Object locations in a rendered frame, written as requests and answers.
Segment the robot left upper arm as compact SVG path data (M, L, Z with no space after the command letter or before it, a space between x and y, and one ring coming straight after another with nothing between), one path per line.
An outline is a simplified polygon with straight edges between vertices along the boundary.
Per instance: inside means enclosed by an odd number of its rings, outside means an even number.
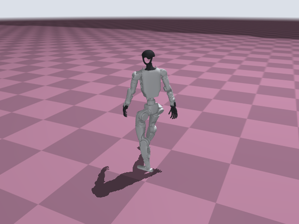
M132 80L131 80L131 84L130 84L131 88L129 88L131 90L131 95L135 94L137 83L138 83L138 80L141 78L141 76L142 76L141 71L133 72Z

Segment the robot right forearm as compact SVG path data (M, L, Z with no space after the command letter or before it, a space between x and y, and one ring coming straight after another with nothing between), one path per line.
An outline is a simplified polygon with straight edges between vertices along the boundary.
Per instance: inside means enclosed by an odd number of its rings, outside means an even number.
M174 98L174 95L173 95L172 88L171 88L170 91L167 92L167 95L168 95L168 98L169 98L169 101L170 101L170 105L174 106L175 98Z

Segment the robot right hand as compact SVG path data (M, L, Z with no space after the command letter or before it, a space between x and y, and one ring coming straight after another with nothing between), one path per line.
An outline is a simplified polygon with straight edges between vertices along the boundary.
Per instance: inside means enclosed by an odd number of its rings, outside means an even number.
M174 102L174 106L171 106L170 112L171 112L171 117L170 118L172 118L172 116L173 116L173 118L176 119L177 116L178 116L177 109L176 109L176 102ZM169 114L170 114L170 112L169 112Z

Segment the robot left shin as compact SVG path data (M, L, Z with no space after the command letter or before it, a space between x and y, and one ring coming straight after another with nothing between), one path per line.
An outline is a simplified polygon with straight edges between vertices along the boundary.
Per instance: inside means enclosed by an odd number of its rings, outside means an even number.
M150 167L150 146L147 146L147 141L142 140L139 142L141 155L145 164L146 169Z

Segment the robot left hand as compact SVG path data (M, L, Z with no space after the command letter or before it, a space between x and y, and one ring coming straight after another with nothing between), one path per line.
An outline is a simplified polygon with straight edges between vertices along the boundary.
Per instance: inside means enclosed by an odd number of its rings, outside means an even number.
M128 108L128 106L126 105L125 107L124 107L124 105L123 105L123 115L125 116L125 117L127 117L127 114L126 114L126 109Z

